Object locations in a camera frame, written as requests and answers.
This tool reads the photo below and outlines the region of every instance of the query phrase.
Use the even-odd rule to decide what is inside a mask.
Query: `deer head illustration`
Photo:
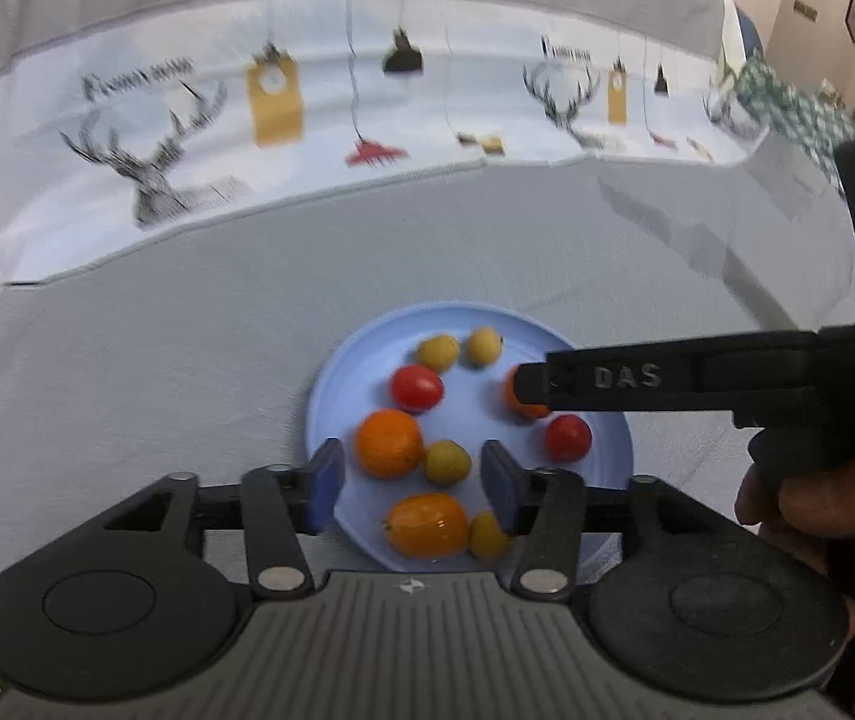
[[[184,156],[184,141],[196,132],[210,125],[221,114],[227,100],[227,87],[220,83],[214,95],[213,102],[182,83],[194,98],[195,112],[187,124],[181,122],[174,111],[171,111],[171,127],[173,132],[157,144],[157,149],[146,160],[133,156],[120,148],[120,136],[112,128],[107,134],[107,148],[94,143],[90,131],[97,122],[95,112],[80,126],[77,140],[74,143],[64,132],[61,138],[64,143],[78,156],[95,165],[113,167],[117,175],[123,175],[137,184],[137,202],[134,206],[134,219],[138,227],[148,227],[162,218],[185,213],[190,210],[190,199],[193,190],[174,189],[164,175],[172,165]]]
[[[565,129],[567,132],[571,132],[571,124],[574,119],[577,118],[577,115],[581,112],[581,106],[584,103],[589,103],[594,99],[594,95],[597,94],[597,89],[599,84],[594,83],[592,73],[589,68],[587,70],[587,89],[584,89],[581,82],[577,82],[577,94],[568,102],[568,108],[566,108],[563,113],[557,107],[557,100],[554,100],[552,95],[550,94],[550,81],[544,81],[544,84],[538,86],[539,77],[547,69],[547,64],[542,63],[537,66],[534,71],[528,76],[527,68],[524,68],[524,85],[527,88],[528,93],[535,100],[539,100],[542,105],[544,105],[544,114],[546,117],[550,119],[551,122],[554,122],[555,127],[558,129]]]

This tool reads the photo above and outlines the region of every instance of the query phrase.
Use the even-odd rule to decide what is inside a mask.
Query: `finger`
[[[781,514],[795,528],[825,538],[855,536],[855,460],[789,479],[779,493]]]
[[[758,534],[772,546],[827,575],[827,546],[819,538],[805,536],[782,520],[762,523]],[[855,600],[845,595],[844,602],[848,608],[847,640],[850,641],[855,636]]]
[[[761,483],[757,466],[751,466],[744,474],[733,510],[741,525],[757,525],[781,516],[778,511],[778,498]]]
[[[805,536],[786,522],[763,522],[757,534],[815,571],[827,575],[827,547],[819,538]]]
[[[844,596],[848,605],[848,641],[855,637],[855,600],[848,595]]]

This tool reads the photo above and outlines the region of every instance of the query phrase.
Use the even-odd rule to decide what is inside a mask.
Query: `green checkered cloth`
[[[837,191],[844,194],[834,151],[842,143],[855,140],[855,121],[846,111],[780,80],[757,55],[744,65],[734,93],[752,117],[803,148]]]

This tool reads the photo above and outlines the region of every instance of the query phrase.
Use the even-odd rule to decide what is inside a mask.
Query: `black handle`
[[[511,591],[532,601],[565,601],[577,584],[587,490],[566,470],[541,469],[547,490],[531,528]]]
[[[293,600],[311,593],[304,552],[275,475],[248,471],[241,479],[241,517],[251,592],[265,600]]]
[[[818,344],[813,333],[785,332],[554,352],[521,365],[514,390],[551,410],[733,410],[807,423],[821,413]]]

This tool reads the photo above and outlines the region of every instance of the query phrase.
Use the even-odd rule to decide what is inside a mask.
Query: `orange fruit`
[[[382,409],[361,423],[354,440],[362,469],[378,479],[400,479],[424,459],[421,428],[409,413]]]
[[[507,371],[507,378],[504,379],[504,401],[511,410],[526,416],[528,419],[544,419],[550,415],[550,409],[546,406],[528,406],[526,403],[521,403],[517,400],[514,394],[514,374],[517,373],[517,365]]]
[[[413,495],[398,503],[384,520],[391,546],[405,557],[450,557],[467,548],[467,514],[446,493]]]

